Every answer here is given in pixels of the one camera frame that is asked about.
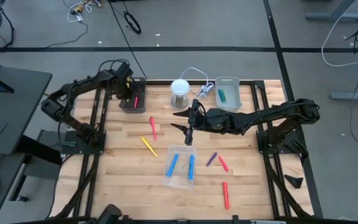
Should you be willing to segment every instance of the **black table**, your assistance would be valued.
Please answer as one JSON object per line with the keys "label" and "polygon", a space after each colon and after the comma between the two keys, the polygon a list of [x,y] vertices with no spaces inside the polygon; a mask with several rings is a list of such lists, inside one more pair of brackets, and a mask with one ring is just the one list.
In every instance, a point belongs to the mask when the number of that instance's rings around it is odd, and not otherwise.
{"label": "black table", "polygon": [[50,73],[0,67],[0,80],[15,89],[13,94],[0,93],[0,209],[20,170],[9,200],[16,200],[28,175],[56,178],[34,170],[40,170],[37,164],[43,163],[58,169],[60,153],[23,135],[51,78]]}

